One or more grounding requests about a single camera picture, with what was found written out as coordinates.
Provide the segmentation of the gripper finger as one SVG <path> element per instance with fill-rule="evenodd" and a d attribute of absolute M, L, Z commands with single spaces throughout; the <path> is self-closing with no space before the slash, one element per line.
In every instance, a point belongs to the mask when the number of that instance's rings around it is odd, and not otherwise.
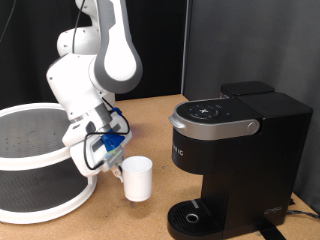
<path fill-rule="evenodd" d="M 120 163 L 116 163 L 112 168 L 111 168 L 112 173 L 116 177 L 121 177 L 122 176 L 122 168 Z"/>

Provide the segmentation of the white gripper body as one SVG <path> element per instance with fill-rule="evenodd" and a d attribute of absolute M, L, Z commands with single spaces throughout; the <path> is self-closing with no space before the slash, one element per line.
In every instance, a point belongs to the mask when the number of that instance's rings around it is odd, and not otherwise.
<path fill-rule="evenodd" d="M 111 113 L 111 122 L 101 130 L 86 133 L 79 143 L 70 147 L 71 157 L 79 172 L 94 176 L 107 172 L 124 159 L 123 147 L 132 138 L 127 119 L 120 111 Z"/>

